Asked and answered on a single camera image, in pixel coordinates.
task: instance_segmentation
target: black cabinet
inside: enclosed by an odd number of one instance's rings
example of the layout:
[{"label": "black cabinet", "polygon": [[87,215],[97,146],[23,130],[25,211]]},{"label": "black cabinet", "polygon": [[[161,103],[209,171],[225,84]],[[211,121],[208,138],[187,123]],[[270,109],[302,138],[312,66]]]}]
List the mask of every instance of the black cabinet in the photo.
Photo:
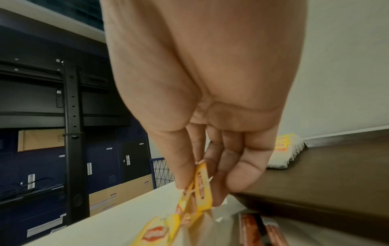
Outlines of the black cabinet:
[{"label": "black cabinet", "polygon": [[122,181],[128,182],[151,174],[149,150],[146,139],[122,142]]}]

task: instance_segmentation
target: finger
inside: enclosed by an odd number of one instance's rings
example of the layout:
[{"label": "finger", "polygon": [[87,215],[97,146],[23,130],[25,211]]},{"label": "finger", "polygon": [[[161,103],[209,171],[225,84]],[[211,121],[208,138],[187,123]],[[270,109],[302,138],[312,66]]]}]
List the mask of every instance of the finger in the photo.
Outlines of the finger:
[{"label": "finger", "polygon": [[186,188],[195,174],[195,158],[186,128],[171,132],[148,131],[174,173],[175,186]]},{"label": "finger", "polygon": [[223,138],[222,131],[214,126],[207,126],[207,133],[209,137],[209,145],[204,155],[204,161],[207,164],[208,176],[215,175],[216,169],[219,165],[220,156],[223,153]]},{"label": "finger", "polygon": [[188,130],[189,133],[190,140],[192,142],[194,160],[196,161],[196,163],[198,163],[204,158],[205,141],[206,141],[205,128],[206,125],[195,124],[195,123],[189,123],[186,126],[186,129]]},{"label": "finger", "polygon": [[265,172],[274,151],[277,130],[278,125],[265,131],[245,133],[243,154],[227,175],[231,192],[244,191]]},{"label": "finger", "polygon": [[239,161],[244,149],[244,134],[231,131],[223,131],[222,139],[224,151],[220,157],[216,174],[211,181],[213,206],[220,206],[229,190],[226,186],[226,176],[228,172]]}]

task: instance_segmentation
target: brown wooden board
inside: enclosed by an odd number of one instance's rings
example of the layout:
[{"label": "brown wooden board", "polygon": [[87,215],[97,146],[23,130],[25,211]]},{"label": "brown wooden board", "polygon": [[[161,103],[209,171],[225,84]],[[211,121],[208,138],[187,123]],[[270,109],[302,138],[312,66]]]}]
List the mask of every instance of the brown wooden board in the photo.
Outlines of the brown wooden board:
[{"label": "brown wooden board", "polygon": [[248,208],[389,242],[389,131],[307,141],[235,196]]}]

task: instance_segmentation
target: palm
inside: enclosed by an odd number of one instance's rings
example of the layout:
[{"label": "palm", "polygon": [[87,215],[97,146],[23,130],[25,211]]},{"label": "palm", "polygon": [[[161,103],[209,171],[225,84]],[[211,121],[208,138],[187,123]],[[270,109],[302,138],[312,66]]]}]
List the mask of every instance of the palm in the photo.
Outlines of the palm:
[{"label": "palm", "polygon": [[[192,179],[195,160],[205,159],[215,205],[264,172],[301,53],[304,8],[290,14],[299,17],[294,33],[280,40],[270,26],[252,23],[264,22],[256,15],[264,7],[280,14],[267,1],[256,2],[248,8],[226,1],[215,15],[196,1],[102,1],[123,101],[156,142],[179,188]],[[211,143],[204,154],[205,129]]]}]

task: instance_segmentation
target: metal frame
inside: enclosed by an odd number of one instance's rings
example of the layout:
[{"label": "metal frame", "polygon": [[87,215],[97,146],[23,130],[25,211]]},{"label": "metal frame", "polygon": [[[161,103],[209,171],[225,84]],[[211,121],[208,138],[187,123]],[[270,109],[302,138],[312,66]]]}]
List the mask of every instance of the metal frame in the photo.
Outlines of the metal frame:
[{"label": "metal frame", "polygon": [[69,62],[64,66],[65,151],[66,151],[66,224],[88,218],[87,166],[83,151],[84,133],[81,93],[77,68]]}]

